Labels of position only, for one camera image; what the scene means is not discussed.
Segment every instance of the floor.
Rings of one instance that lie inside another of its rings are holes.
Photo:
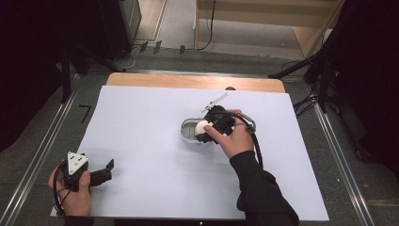
[[[295,35],[291,27],[258,24],[250,27],[247,24],[223,24],[215,22],[212,45],[204,52],[187,52],[179,54],[178,46],[192,47],[194,43],[195,0],[167,0],[165,12],[160,23],[156,40],[162,41],[158,54],[151,50],[144,53],[133,52],[118,61],[122,65],[134,66],[128,72],[136,70],[158,70],[178,72],[223,73],[231,76],[267,77],[277,73],[286,62],[303,59]],[[201,22],[206,31],[206,21]],[[207,42],[206,34],[201,36],[201,43]],[[307,94],[307,86],[301,79],[306,69],[293,73],[283,79],[284,87],[290,94],[293,103],[301,101]],[[50,218],[52,196],[47,187],[51,170],[64,158],[66,152],[77,150],[92,111],[85,121],[82,121],[87,110],[80,105],[92,105],[95,108],[98,93],[105,83],[110,71],[90,61],[90,71],[87,76],[76,77],[74,83],[75,96],[70,105],[60,106],[61,90],[57,91],[26,127],[19,140],[7,150],[0,153],[1,192],[0,212],[13,202],[12,197],[23,195],[17,204],[19,215],[5,222],[4,216],[0,225],[61,225],[58,218]],[[52,121],[59,111],[66,110],[63,123],[56,128],[57,135],[50,141],[49,147],[40,144]],[[298,123],[308,148],[313,169],[325,198],[325,204],[330,217],[329,222],[301,222],[301,225],[399,225],[399,186],[393,173],[380,164],[364,164],[356,156],[356,147],[348,135],[340,117],[333,111],[328,111],[334,136],[339,140],[345,162],[350,168],[350,174],[355,179],[356,187],[361,197],[367,201],[367,207],[373,217],[372,222],[360,223],[354,204],[348,193],[345,175],[337,167],[336,157],[331,151],[331,143],[325,136],[325,128],[320,125],[320,115],[316,111],[307,111],[298,118]],[[42,150],[44,159],[36,162],[36,174],[30,171],[29,164],[37,158]],[[34,184],[26,186],[24,192],[16,192],[16,188],[24,177],[32,177]],[[95,225],[113,225],[112,219],[96,219]]]

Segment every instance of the person's left hand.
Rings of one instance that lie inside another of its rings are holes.
[[[56,169],[53,170],[48,182],[48,186],[52,189],[55,173]],[[82,176],[79,179],[79,191],[77,192],[69,191],[61,182],[56,182],[56,190],[61,201],[64,200],[70,192],[68,197],[62,203],[65,216],[90,217],[91,196],[88,190],[89,185],[90,173],[88,171],[82,173]]]

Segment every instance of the gray carpet floor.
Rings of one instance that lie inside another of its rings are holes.
[[[176,50],[162,50],[154,55],[149,49],[135,53],[136,64],[127,72],[136,70],[159,70],[200,73],[233,73],[231,76],[266,77],[277,73],[281,65],[289,60],[238,56],[206,52],[187,52],[179,55]],[[119,61],[128,65],[130,56]],[[307,94],[306,84],[301,76],[306,69],[295,72],[283,79],[284,87],[293,103],[301,101]],[[14,225],[62,225],[62,220],[50,217],[52,193],[47,181],[53,168],[66,157],[67,152],[75,152],[82,140],[90,117],[97,103],[100,88],[106,82],[110,71],[104,66],[90,62],[88,75],[82,75],[72,107],[46,157],[44,165],[29,192]],[[61,89],[47,101],[43,109],[29,123],[21,137],[11,147],[0,153],[0,212],[3,213],[16,185],[38,149],[48,127],[60,107]],[[92,105],[93,108],[83,123],[86,109],[79,105]],[[345,157],[357,179],[361,191],[370,202],[370,210],[376,225],[398,225],[399,186],[393,174],[380,164],[364,164],[356,157],[356,149],[339,116],[328,110],[336,135],[342,145]],[[343,179],[328,147],[322,127],[314,110],[305,112],[298,118],[316,179],[325,199],[330,221],[301,222],[301,225],[359,225],[358,216],[348,196]],[[113,219],[97,218],[95,225],[113,225]]]

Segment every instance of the wooden desk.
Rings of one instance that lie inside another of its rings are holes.
[[[313,53],[327,29],[333,28],[344,0],[217,0],[214,20],[293,26],[304,57]],[[199,19],[211,19],[214,0],[197,0]]]
[[[112,73],[108,86],[156,88],[226,89],[233,87],[245,91],[285,92],[278,79],[236,78],[226,76],[197,76],[153,73]]]

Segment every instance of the person's right hand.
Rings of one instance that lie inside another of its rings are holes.
[[[53,170],[48,182],[48,186],[52,189],[55,173],[56,169]],[[90,173],[88,171],[82,173],[79,179],[79,191],[77,192],[69,191],[61,182],[56,181],[56,190],[58,191],[59,199],[61,201],[65,199],[62,203],[65,216],[90,217],[91,196],[88,190],[89,185]]]
[[[229,110],[232,113],[240,114],[241,110]],[[235,117],[234,130],[229,136],[220,134],[214,127],[205,125],[205,132],[220,144],[228,158],[232,158],[238,153],[253,151],[252,136],[247,132],[246,125]]]

